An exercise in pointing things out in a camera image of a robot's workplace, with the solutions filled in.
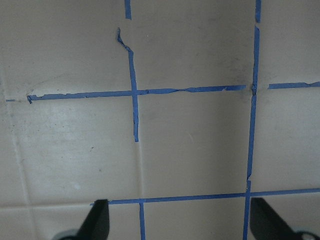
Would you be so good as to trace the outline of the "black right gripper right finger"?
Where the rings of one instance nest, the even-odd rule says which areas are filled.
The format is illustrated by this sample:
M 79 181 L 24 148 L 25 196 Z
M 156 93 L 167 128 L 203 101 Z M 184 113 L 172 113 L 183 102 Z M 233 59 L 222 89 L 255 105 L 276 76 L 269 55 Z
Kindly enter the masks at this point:
M 250 200 L 249 227 L 256 240 L 302 240 L 261 197 Z

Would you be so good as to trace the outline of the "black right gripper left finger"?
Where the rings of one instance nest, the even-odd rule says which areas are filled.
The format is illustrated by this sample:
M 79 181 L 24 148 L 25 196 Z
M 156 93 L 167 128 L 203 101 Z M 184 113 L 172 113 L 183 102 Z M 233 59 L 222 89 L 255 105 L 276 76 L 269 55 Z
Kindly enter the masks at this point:
M 110 232 L 109 203 L 96 200 L 75 235 L 76 240 L 106 240 Z

